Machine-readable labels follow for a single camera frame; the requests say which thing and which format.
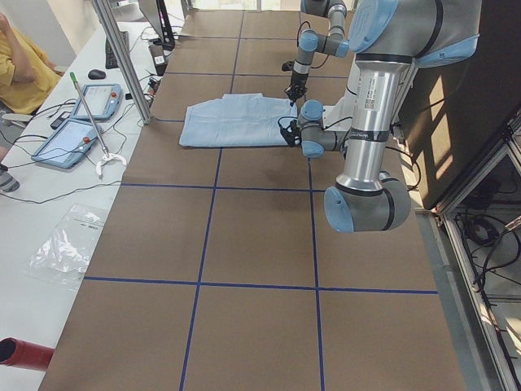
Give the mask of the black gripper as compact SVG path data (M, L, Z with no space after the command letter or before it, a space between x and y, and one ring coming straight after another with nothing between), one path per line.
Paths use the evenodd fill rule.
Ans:
M289 147L298 147L301 141L300 130L287 130L287 145Z
M291 75L291 84L284 90L284 93L290 100L291 106L293 106L300 99L300 94L304 94L306 92L307 80L307 73L293 73Z

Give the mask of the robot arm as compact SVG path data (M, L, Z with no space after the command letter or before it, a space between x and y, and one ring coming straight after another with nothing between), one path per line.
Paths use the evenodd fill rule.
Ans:
M296 58L282 65L284 72L291 71L290 85L284 90L293 105L307 91L307 80L316 53L343 58L348 53L348 40L345 37L345 19L348 9L344 1L301 1L300 11L329 20L328 34L304 29L298 38Z
M318 158L342 152L344 170L326 189L324 209L339 232L386 231L409 216L405 186L381 164L394 114L402 101L405 71L454 64L471 57L479 39L479 1L363 1L349 14L341 1L304 1L300 9L327 18L329 30L304 30L286 93L291 101L306 92L316 53L343 58L353 53L357 92L347 130L327 130L323 107L309 100L296 124L302 152Z

